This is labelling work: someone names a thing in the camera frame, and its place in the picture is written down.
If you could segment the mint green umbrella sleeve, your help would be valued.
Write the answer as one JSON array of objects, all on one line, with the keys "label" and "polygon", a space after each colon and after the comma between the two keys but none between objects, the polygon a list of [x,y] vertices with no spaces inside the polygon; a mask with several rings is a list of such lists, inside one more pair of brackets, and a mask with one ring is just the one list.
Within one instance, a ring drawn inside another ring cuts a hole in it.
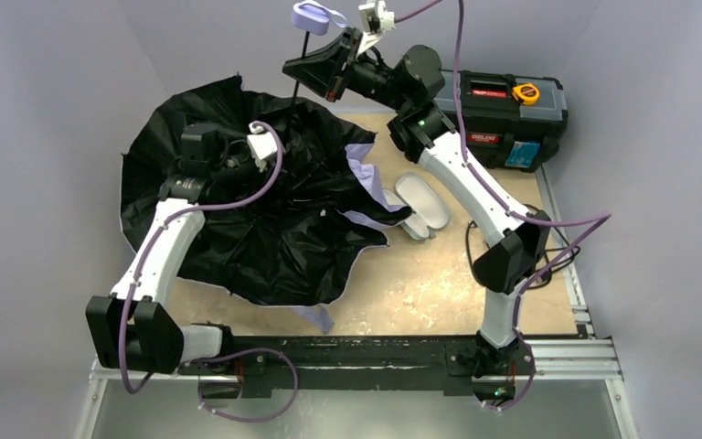
[{"label": "mint green umbrella sleeve", "polygon": [[452,214],[445,202],[415,173],[401,175],[394,190],[384,188],[383,195],[390,206],[411,208],[411,215],[399,226],[415,241],[434,238],[436,230],[442,230],[450,223]]}]

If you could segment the lavender umbrella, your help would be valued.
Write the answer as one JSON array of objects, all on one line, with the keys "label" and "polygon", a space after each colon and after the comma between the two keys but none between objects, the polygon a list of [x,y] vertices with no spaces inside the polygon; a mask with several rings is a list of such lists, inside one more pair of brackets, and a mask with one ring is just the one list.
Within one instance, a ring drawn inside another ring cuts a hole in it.
[{"label": "lavender umbrella", "polygon": [[[379,171],[366,161],[374,132],[317,102],[248,89],[238,74],[176,93],[152,111],[122,158],[122,235],[139,249],[159,187],[177,170],[187,126],[217,123],[237,140],[256,121],[271,126],[284,148],[272,187],[244,207],[206,212],[178,274],[254,305],[331,304],[346,291],[360,255],[386,246],[386,229],[410,209],[386,202]],[[241,201],[267,177],[217,170],[206,202]]]}]

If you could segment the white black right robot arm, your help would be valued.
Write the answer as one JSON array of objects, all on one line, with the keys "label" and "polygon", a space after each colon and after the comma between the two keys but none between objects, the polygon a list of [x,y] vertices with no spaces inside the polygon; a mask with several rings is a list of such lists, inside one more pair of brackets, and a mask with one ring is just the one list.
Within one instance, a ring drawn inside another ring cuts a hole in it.
[{"label": "white black right robot arm", "polygon": [[520,299],[536,279],[549,218],[511,197],[468,152],[465,135],[435,101],[445,79],[434,49],[414,45],[393,67],[371,56],[372,49],[371,36],[350,27],[326,46],[286,60],[282,71],[329,102],[353,91],[395,112],[388,123],[395,146],[436,177],[484,235],[488,248],[472,264],[485,289],[476,357],[507,359],[523,344]]}]

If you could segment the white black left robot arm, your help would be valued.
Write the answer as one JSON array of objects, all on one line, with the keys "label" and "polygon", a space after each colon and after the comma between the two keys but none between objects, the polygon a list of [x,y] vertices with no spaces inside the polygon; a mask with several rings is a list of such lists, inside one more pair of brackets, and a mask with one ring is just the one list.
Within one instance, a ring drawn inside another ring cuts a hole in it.
[{"label": "white black left robot arm", "polygon": [[[85,309],[97,359],[127,377],[169,374],[195,360],[216,357],[227,338],[223,326],[183,326],[166,309],[169,294],[208,211],[244,207],[262,197],[284,155],[278,135],[256,121],[229,140],[217,123],[193,123],[180,136],[177,170],[159,187],[153,219],[134,259],[111,291],[93,296]],[[241,201],[207,204],[213,174],[239,168],[266,174],[263,186]]]}]

